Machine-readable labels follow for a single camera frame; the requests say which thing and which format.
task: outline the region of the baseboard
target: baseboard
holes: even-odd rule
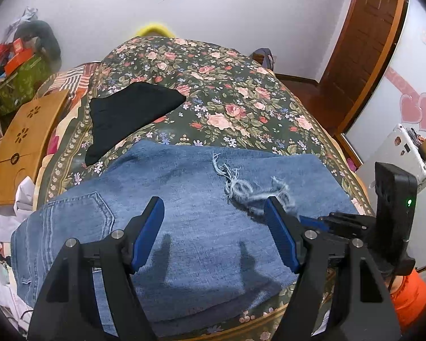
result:
[[[303,82],[303,83],[310,83],[314,86],[318,86],[319,82],[317,82],[315,79],[305,78],[305,77],[297,77],[295,75],[287,75],[287,74],[277,74],[275,73],[276,78],[279,80],[285,80],[285,81],[294,81],[294,82]]]
[[[357,168],[362,166],[362,160],[357,155],[349,141],[347,141],[344,133],[335,133],[334,137],[339,142],[339,145],[344,149],[345,153],[347,154],[346,157],[349,156]]]

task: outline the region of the wooden door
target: wooden door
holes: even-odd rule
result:
[[[321,93],[337,103],[344,118],[360,95],[363,97],[366,85],[372,80],[371,75],[394,26],[397,6],[398,0],[351,2],[343,30],[320,81]]]

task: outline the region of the metal screw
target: metal screw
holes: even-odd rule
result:
[[[115,230],[112,232],[112,238],[115,238],[116,240],[119,238],[122,238],[125,233],[122,230]]]
[[[362,247],[363,241],[361,241],[359,238],[354,238],[352,240],[352,245],[355,246],[355,247]]]
[[[307,231],[304,233],[304,236],[305,236],[307,239],[313,240],[313,239],[315,239],[315,238],[317,237],[317,232],[316,232],[316,231],[313,231],[313,230],[307,230]]]
[[[73,247],[73,246],[75,246],[75,245],[76,245],[76,243],[77,243],[77,241],[76,241],[76,239],[75,239],[75,238],[68,238],[68,239],[66,240],[66,242],[65,242],[65,245],[66,245],[67,247]]]

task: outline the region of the floral bedspread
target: floral bedspread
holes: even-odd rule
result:
[[[138,81],[175,88],[186,96],[186,102],[134,132],[87,167],[85,152],[93,142],[89,100],[111,96]],[[136,37],[102,61],[81,101],[78,117],[71,121],[43,174],[38,206],[101,175],[110,162],[146,139],[163,144],[259,149],[279,155],[313,153],[358,212],[371,214],[360,184],[318,122],[271,72],[235,50],[182,38]],[[232,320],[175,338],[215,338],[217,332],[228,330],[221,338],[265,341],[274,332],[292,289],[256,308],[243,309]],[[250,327],[243,328],[245,323]]]

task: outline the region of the blue jeans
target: blue jeans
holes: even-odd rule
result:
[[[349,197],[314,155],[277,156],[245,149],[137,142],[98,178],[75,186],[35,211],[12,235],[12,268],[19,296],[34,306],[63,243],[101,240],[140,215],[151,196],[165,218],[147,264],[132,276],[158,336],[230,319],[296,280],[259,217],[229,201],[218,162],[240,178],[270,188],[285,181],[299,214],[356,213]],[[101,273],[94,273],[103,326],[113,330]]]

